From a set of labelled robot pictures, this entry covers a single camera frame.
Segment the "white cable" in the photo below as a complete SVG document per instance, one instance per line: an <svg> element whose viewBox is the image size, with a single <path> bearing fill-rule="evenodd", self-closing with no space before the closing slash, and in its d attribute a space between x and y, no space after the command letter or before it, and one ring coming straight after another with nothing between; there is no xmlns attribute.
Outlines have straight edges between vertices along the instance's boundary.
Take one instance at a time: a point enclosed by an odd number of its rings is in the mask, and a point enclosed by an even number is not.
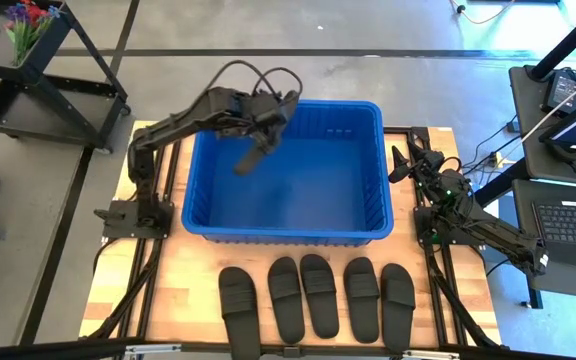
<svg viewBox="0 0 576 360"><path fill-rule="evenodd" d="M552 114L554 114L555 112L557 112L557 110L559 110L560 107L564 106L564 104L566 104L568 102L568 100L572 99L573 97L575 97L576 95L576 90L574 93L570 94L570 96L568 96L566 98L566 100L562 101L559 103L559 105L555 106L554 109L552 109L548 114L546 114L546 116L544 116L543 119L541 119L537 125L535 125L532 129L530 129L530 131L528 131L528 133L526 134L526 136L521 138L521 141L519 142L519 144L517 144L514 148L512 148L512 150L510 150L510 152L508 153L508 155L506 155L506 157L504 157L503 159L499 160L499 162L495 165L495 167L497 167L497 165L503 163L505 160L508 159L508 156L510 156L510 154L512 154L515 150L517 150L518 147L521 146L521 144L524 143L524 141L528 140L528 138L535 132L537 131L537 129L541 126L541 124L544 123L544 121L548 120Z"/></svg>
<svg viewBox="0 0 576 360"><path fill-rule="evenodd" d="M503 9L499 10L498 13L496 13L495 15L493 15L492 17L486 19L486 20L482 20L482 21L475 21L473 19L471 19L467 14L466 14L466 9L464 6L464 10L462 10L460 13L458 13L459 15L463 15L466 19L468 19L468 21L470 21L471 23L475 24L475 25L481 25L481 24L485 24L488 21L496 18L497 16L503 14L504 11L508 10L508 8L510 7L510 5L514 4L515 1L517 0L511 0L508 4L506 4L506 6L504 6ZM459 4L457 4L457 1L455 0L450 0L450 2L452 2L457 8L459 8Z"/></svg>

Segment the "wooden tabletop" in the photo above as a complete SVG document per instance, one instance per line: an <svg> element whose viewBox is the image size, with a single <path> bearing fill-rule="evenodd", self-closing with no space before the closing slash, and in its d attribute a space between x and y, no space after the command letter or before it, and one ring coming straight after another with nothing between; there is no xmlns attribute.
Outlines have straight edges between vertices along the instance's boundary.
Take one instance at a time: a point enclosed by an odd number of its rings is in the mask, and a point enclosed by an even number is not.
<svg viewBox="0 0 576 360"><path fill-rule="evenodd" d="M133 131L152 122L138 121ZM446 156L457 156L455 139L450 128L430 128L433 149ZM255 282L258 296L261 342L264 345L282 344L275 323L268 293L267 275L270 265L282 256L292 257L296 263L306 254L319 254L326 258L335 274L337 306L339 309L339 334L333 339L318 338L310 322L308 306L304 301L306 334L301 345L310 346L366 346L383 347L381 338L372 344L358 343L351 332L348 307L343 285L343 271L348 262L359 256L368 257L379 277L388 263L405 267L415 284L417 309L414 312L411 347L437 346L432 302L423 251L415 241L412 209L415 206L412 180L390 186L395 228L383 240L375 240L358 248L295 246L295 245L231 245L216 244L201 236L192 235L181 224L181 208L184 201L190 157L194 138L184 139L177 167L172 201L176 205L173 228L164 241L159 271L156 278L147 339L170 342L228 343L226 329L221 318L217 278L228 266L241 267ZM392 171L390 147L397 147L407 156L404 136L386 135L388 171ZM164 166L160 181L160 194L168 168L168 146L164 154ZM116 196L126 199L134 192L134 185L127 176L124 163ZM120 301L126 290L135 251L135 239L121 239L109 246L101 255L93 278L88 304L84 313L80 335L96 330ZM459 296L485 333L500 342L497 321L481 258L467 246L451 246ZM437 256L441 265L441 256ZM455 343L450 306L442 297L449 342ZM130 332L135 334L141 295L133 312Z"/></svg>

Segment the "purple flower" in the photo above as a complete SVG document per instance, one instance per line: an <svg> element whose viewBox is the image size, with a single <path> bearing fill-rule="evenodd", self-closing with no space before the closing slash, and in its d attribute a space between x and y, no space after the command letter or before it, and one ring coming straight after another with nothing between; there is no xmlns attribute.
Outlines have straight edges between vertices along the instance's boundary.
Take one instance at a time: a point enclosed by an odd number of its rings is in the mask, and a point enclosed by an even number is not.
<svg viewBox="0 0 576 360"><path fill-rule="evenodd" d="M13 22L30 22L30 16L26 7L22 4L17 4L16 6L10 6L6 10L6 16L10 21Z"/></svg>

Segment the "blue plastic bin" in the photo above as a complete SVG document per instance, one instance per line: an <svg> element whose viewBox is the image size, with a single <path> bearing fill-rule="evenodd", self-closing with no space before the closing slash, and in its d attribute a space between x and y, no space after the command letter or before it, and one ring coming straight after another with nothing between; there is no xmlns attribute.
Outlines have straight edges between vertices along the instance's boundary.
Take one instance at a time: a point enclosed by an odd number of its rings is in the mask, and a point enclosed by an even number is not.
<svg viewBox="0 0 576 360"><path fill-rule="evenodd" d="M302 100L282 143L245 176L248 138L195 140L182 223L216 242L365 245L394 226L381 111Z"/></svg>

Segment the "wheeled caster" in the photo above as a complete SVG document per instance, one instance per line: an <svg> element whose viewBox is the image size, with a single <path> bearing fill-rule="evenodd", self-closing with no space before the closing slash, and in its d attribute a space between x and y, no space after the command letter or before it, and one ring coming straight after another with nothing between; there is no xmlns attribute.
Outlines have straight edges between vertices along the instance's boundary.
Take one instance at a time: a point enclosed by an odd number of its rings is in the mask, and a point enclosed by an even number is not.
<svg viewBox="0 0 576 360"><path fill-rule="evenodd" d="M112 154L112 148L95 148L95 151L101 155L110 155Z"/></svg>
<svg viewBox="0 0 576 360"><path fill-rule="evenodd" d="M130 108L130 106L124 104L124 107L121 108L121 110L119 110L119 113L121 114L121 116L128 116L130 115L130 113L132 112L132 109Z"/></svg>

